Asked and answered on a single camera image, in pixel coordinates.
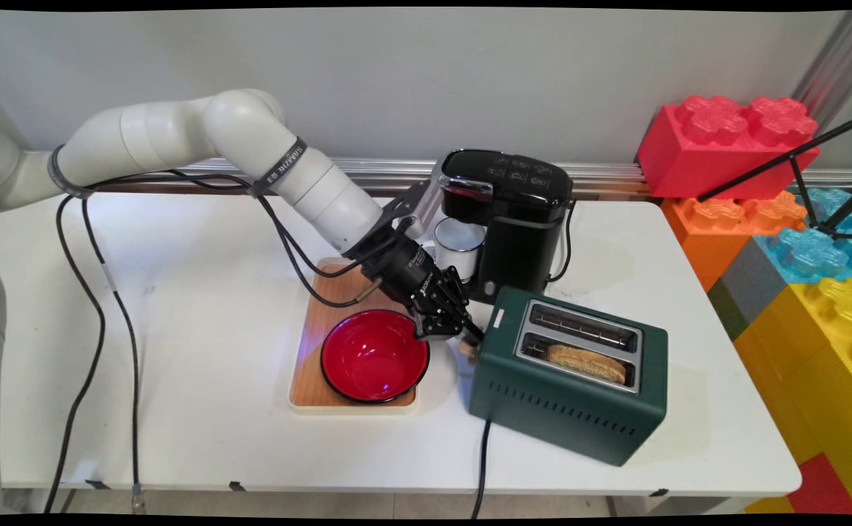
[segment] red bowl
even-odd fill
[[[335,326],[322,344],[322,375],[358,403],[385,403],[417,386],[429,367],[429,343],[413,338],[413,320],[365,310]]]

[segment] black coffee maker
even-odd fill
[[[457,150],[436,170],[443,213],[487,227],[470,299],[494,303],[502,286],[542,293],[572,194],[566,171],[491,150]]]

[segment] green toaster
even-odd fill
[[[624,381],[550,362],[550,346],[610,357]],[[666,347],[666,330],[505,286],[479,347],[468,412],[620,466],[666,416]]]

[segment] wooden tray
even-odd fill
[[[324,272],[335,272],[348,263],[350,261],[342,257],[327,257],[320,260],[317,267]],[[369,285],[370,281],[362,275],[360,267],[337,278],[316,276],[313,281],[313,289],[333,302],[349,300]],[[322,376],[319,356],[329,331],[353,313],[370,309],[395,310],[406,316],[406,309],[400,303],[390,300],[380,290],[375,290],[363,302],[343,309],[326,307],[315,297],[310,297],[303,324],[303,336],[296,356],[296,368],[293,370],[293,381],[289,387],[289,404],[293,411],[308,415],[397,415],[415,409],[419,387],[388,403],[370,405],[342,397],[332,390]]]

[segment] robotic arm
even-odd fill
[[[340,254],[358,259],[373,251],[362,273],[407,307],[417,323],[417,338],[463,335],[473,344],[483,338],[464,309],[468,302],[454,268],[439,270],[415,240],[398,235],[403,230],[393,226],[400,217],[396,209],[382,210],[332,159],[300,146],[284,126],[280,104],[265,92],[230,90],[205,99],[102,111],[58,149],[56,166],[66,182],[85,187],[214,156],[225,157],[255,180],[277,169],[279,177],[268,178],[270,188]],[[24,152],[0,132],[0,212],[62,193],[50,177],[52,157]],[[396,241],[385,243],[389,237]],[[0,363],[3,302],[0,281]]]

